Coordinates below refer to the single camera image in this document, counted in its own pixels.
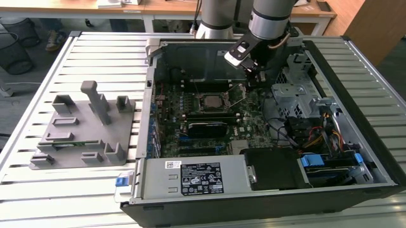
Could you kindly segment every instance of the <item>floor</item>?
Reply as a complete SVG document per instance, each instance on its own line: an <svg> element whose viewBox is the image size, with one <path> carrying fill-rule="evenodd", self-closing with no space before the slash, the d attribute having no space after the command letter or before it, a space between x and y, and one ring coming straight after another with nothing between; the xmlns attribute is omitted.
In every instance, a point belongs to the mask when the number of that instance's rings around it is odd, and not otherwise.
<svg viewBox="0 0 406 228"><path fill-rule="evenodd" d="M29 73L13 76L0 69L0 78L6 83L15 82L42 82L49 69L54 63L58 53L46 52L47 45L47 31L41 27L41 23L34 19L37 24L37 30L42 38L42 43L31 48L27 48L29 54L35 63L35 69ZM83 19L63 19L65 30L67 32L73 30L79 31L102 31L111 32L110 22L107 19L93 19L91 23L95 27L86 26ZM141 20L127 20L129 29L133 32L145 32L144 22ZM168 32L165 22L156 21L154 29L157 32ZM399 46L395 48L381 65L379 70L395 86L401 96L406 99L406 40L403 40ZM38 90L38 84L19 84L13 85L15 91L14 97L5 98L0 96L0 133L11 134L15 126L22 118L30 101ZM5 147L7 138L0 137L0 148Z"/></svg>

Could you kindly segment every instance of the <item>shoe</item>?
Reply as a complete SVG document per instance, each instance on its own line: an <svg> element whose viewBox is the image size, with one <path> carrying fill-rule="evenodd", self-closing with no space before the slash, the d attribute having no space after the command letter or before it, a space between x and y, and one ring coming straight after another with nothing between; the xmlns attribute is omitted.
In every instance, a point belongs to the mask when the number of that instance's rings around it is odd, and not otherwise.
<svg viewBox="0 0 406 228"><path fill-rule="evenodd" d="M49 52L57 51L63 46L67 39L67 34L62 31L50 31L50 38L46 50Z"/></svg>

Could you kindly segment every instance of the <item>power supply label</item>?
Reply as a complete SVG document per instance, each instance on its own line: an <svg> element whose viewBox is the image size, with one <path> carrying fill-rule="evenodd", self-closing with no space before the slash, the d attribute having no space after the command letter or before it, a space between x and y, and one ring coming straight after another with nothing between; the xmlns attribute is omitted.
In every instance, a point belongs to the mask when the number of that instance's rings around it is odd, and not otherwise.
<svg viewBox="0 0 406 228"><path fill-rule="evenodd" d="M221 163L181 166L182 195L196 196L225 193Z"/></svg>

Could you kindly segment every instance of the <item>motherboard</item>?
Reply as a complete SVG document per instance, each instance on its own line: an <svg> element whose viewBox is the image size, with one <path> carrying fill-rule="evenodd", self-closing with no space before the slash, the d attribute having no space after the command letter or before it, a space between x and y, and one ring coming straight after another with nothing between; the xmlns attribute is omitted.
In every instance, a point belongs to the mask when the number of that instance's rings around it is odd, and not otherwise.
<svg viewBox="0 0 406 228"><path fill-rule="evenodd" d="M272 147L276 141L262 113L268 93L248 93L244 84L230 80L158 83L161 157L232 155Z"/></svg>

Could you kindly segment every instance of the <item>green motherboard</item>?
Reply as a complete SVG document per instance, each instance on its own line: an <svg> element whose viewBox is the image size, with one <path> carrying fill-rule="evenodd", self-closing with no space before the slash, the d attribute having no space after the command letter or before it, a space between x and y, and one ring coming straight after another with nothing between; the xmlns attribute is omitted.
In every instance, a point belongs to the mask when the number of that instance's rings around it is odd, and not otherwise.
<svg viewBox="0 0 406 228"><path fill-rule="evenodd" d="M245 91L240 83L229 82L226 92L205 92L201 83L170 85L158 83L156 100L161 129L161 157L229 155L241 149L272 147L269 126L264 119L262 104L266 97L264 89ZM194 138L189 135L193 125L221 122L225 134Z"/></svg>

